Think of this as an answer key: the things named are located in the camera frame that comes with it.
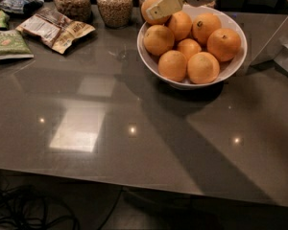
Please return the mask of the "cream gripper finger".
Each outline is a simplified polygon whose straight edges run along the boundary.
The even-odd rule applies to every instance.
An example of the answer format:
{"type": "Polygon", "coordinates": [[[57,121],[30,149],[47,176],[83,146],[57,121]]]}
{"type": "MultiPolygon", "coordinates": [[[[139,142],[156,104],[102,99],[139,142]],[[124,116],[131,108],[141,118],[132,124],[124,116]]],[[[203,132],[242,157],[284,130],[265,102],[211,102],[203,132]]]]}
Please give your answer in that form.
{"type": "Polygon", "coordinates": [[[182,10],[185,0],[157,0],[147,10],[150,19],[156,20],[182,10]]]}

